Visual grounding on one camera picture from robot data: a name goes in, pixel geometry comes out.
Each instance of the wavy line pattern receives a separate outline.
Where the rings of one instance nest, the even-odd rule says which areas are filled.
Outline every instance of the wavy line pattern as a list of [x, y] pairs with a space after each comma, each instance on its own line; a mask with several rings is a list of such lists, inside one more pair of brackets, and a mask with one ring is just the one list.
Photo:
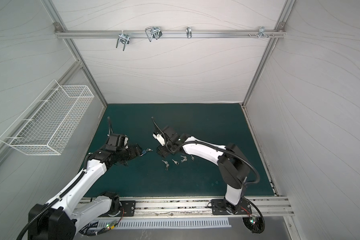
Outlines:
[[360, 239], [360, 1], [300, 0], [247, 105], [302, 239]]
[[53, 0], [70, 30], [273, 29], [284, 0]]
[[[54, 35], [52, 21], [39, 0], [0, 1], [0, 135], [74, 62], [67, 45]], [[89, 85], [82, 72], [70, 83]], [[3, 161], [0, 239], [15, 239], [28, 221], [29, 209], [46, 202], [72, 179], [101, 110], [95, 98], [61, 156], [26, 156], [13, 150]]]
[[114, 39], [75, 43], [109, 103], [239, 103], [267, 42], [140, 40], [124, 52]]

